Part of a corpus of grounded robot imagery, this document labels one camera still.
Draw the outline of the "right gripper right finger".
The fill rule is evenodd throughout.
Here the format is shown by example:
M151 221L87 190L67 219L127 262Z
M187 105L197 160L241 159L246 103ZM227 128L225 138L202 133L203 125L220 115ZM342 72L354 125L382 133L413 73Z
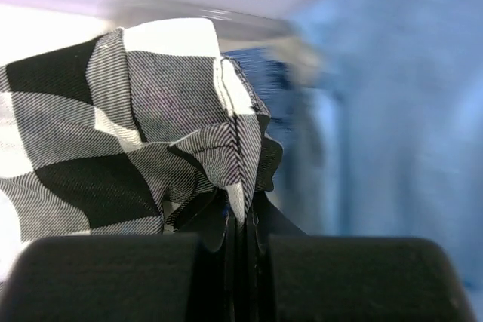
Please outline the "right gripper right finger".
M267 198L246 221L249 321L473 321L443 249L425 238L303 233Z

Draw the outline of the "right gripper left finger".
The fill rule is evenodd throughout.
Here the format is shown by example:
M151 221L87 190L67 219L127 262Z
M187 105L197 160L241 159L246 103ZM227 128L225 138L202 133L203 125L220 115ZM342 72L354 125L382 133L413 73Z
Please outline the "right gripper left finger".
M168 235L43 238L1 293L3 321L230 321L221 193L197 197Z

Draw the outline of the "black white plaid shirt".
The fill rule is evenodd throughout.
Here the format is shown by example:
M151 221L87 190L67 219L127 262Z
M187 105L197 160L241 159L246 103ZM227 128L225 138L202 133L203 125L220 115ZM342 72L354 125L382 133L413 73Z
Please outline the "black white plaid shirt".
M214 24L119 28L1 68L1 276L33 241L160 234L217 192L244 222L282 148Z

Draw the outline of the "blue checked shirt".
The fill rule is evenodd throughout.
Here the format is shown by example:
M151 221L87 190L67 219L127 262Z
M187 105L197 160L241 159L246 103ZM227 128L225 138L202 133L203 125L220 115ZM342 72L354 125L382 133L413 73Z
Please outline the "blue checked shirt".
M267 133L283 147L283 158L275 174L275 188L295 191L308 183L310 161L321 164L323 144L309 109L309 98L297 84L294 67L269 55L266 48L227 51L242 68L260 99L268 107L271 121Z

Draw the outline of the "light blue shirt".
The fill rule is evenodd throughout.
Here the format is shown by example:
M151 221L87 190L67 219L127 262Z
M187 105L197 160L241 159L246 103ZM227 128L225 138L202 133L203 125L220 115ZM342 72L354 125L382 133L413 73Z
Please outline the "light blue shirt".
M417 236L482 292L482 0L300 0L321 52L309 140L283 204L316 235Z

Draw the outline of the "clear plastic bin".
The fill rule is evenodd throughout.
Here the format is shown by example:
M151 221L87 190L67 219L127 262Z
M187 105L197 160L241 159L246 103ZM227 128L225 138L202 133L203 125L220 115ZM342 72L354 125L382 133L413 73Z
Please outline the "clear plastic bin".
M213 22L226 53L245 48L268 48L269 56L288 63L298 84L314 82L321 55L286 20L223 10L179 0L105 0L100 13L112 26L131 27L171 18L203 17Z

